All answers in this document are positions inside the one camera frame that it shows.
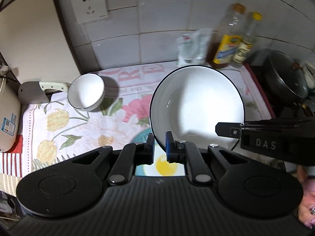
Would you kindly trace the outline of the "person's right hand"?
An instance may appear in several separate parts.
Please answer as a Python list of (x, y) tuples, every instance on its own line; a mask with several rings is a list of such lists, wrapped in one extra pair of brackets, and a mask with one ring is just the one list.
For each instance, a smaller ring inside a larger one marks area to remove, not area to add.
[(314, 227), (314, 178), (309, 177), (305, 167), (298, 165), (297, 179), (303, 187), (303, 198), (298, 207), (298, 219), (306, 227)]

